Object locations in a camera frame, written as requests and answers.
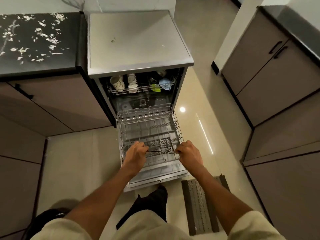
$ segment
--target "black marble countertop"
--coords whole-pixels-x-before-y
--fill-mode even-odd
[[[320,66],[320,31],[288,6],[261,6],[269,17]]]
[[[77,73],[81,14],[0,15],[0,82]]]

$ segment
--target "cabinet door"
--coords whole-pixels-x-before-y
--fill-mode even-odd
[[[46,138],[0,116],[0,156],[41,163]]]
[[[319,121],[320,92],[256,127],[245,161],[320,141]]]
[[[319,239],[320,153],[246,169],[272,223],[286,239]]]
[[[0,237],[26,229],[30,224],[40,166],[0,157]]]
[[[7,83],[0,83],[0,114],[43,136],[72,132],[70,128]]]
[[[256,14],[222,69],[222,73],[235,95],[245,87],[287,40],[288,38],[261,12]]]
[[[256,126],[319,87],[320,68],[288,41],[237,98]]]
[[[110,126],[106,114],[82,76],[58,76],[18,83],[33,101],[74,131]]]

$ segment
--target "floor mat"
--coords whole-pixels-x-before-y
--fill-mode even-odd
[[[215,179],[230,191],[225,176],[220,175]],[[207,200],[208,198],[198,181],[191,179],[183,180],[181,183],[190,236],[222,230],[219,227],[214,206]]]

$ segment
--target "tile floor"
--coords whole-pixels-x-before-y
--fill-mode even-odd
[[[222,79],[211,72],[210,67],[237,11],[229,0],[177,0],[175,19],[191,49],[195,66],[188,69],[175,112],[184,140],[191,140],[198,147],[210,173],[225,175],[231,192],[262,212],[239,163],[251,129]],[[209,22],[211,31],[207,30]],[[117,130],[113,127],[51,137],[38,214],[52,206],[73,206],[110,179],[119,168]],[[188,233],[181,182],[174,180],[164,185],[169,195],[167,220]],[[154,189],[152,186],[123,193],[100,239],[111,239],[115,225],[137,195],[145,196]],[[220,232],[193,238],[227,239],[227,236]]]

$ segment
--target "black cabinet handle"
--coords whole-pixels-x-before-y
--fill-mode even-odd
[[[275,48],[277,48],[279,44],[282,44],[282,41],[279,41],[278,43],[276,43],[275,46],[270,50],[269,54],[272,54]]]
[[[33,99],[33,95],[29,95],[27,94],[24,90],[21,89],[21,85],[16,83],[14,85],[15,90],[17,90],[19,93],[21,93],[22,95],[26,96],[28,99]]]
[[[285,49],[287,49],[287,48],[288,48],[287,46],[283,47],[283,48],[274,56],[274,59],[278,59],[279,55],[280,55]]]

